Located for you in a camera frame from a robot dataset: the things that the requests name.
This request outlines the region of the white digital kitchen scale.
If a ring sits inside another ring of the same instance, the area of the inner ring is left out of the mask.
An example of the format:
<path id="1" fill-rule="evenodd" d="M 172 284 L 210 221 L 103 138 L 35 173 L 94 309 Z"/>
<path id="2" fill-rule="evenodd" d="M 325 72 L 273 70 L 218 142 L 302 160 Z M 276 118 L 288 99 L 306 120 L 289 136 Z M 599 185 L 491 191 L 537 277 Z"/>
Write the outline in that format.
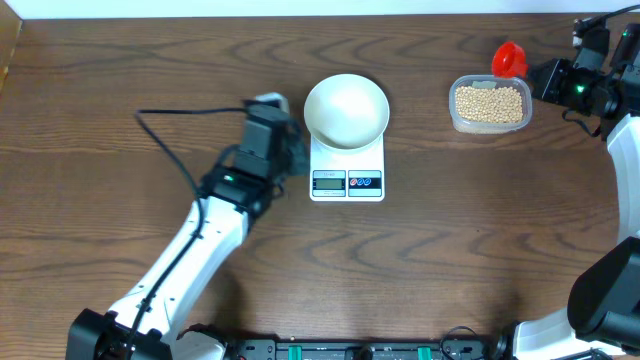
<path id="1" fill-rule="evenodd" d="M 309 196 L 316 202 L 381 202 L 385 198 L 383 136 L 358 149 L 310 145 Z"/>

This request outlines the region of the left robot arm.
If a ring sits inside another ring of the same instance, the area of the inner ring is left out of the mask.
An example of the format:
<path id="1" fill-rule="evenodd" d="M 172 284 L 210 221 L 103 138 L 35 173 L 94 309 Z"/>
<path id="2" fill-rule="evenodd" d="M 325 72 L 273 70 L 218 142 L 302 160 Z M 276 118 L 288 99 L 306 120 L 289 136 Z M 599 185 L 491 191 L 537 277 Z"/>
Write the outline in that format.
<path id="1" fill-rule="evenodd" d="M 200 182 L 182 227 L 150 270 L 109 310 L 83 310 L 70 326 L 69 359 L 222 359 L 226 343 L 183 325 L 210 279 L 249 235 L 309 157 L 288 101 L 278 93 L 244 101 L 242 141 L 219 155 Z"/>

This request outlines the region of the red plastic measuring scoop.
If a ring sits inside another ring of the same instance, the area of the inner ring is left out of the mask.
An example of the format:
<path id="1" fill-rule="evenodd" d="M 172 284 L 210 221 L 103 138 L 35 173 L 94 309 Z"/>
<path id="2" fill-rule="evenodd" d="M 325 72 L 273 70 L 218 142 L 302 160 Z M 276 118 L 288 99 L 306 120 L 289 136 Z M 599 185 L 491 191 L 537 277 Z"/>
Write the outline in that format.
<path id="1" fill-rule="evenodd" d="M 505 42 L 498 48 L 491 63 L 492 74 L 501 78 L 525 78 L 528 69 L 524 49 L 512 41 Z"/>

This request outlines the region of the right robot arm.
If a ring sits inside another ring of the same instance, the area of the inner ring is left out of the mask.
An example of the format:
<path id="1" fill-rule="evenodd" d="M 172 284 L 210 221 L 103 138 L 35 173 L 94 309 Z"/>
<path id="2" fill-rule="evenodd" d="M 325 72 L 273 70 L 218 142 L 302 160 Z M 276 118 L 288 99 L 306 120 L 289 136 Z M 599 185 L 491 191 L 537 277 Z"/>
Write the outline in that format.
<path id="1" fill-rule="evenodd" d="M 519 77 L 533 98 L 563 107 L 577 122 L 595 116 L 591 136 L 606 145 L 615 172 L 618 229 L 611 249 L 578 276 L 567 305 L 538 320 L 517 324 L 501 343 L 506 359 L 611 359 L 639 354 L 639 26 L 623 30 L 616 49 L 595 19 L 574 28 L 572 59 L 530 65 L 524 50 L 506 42 L 492 73 Z"/>

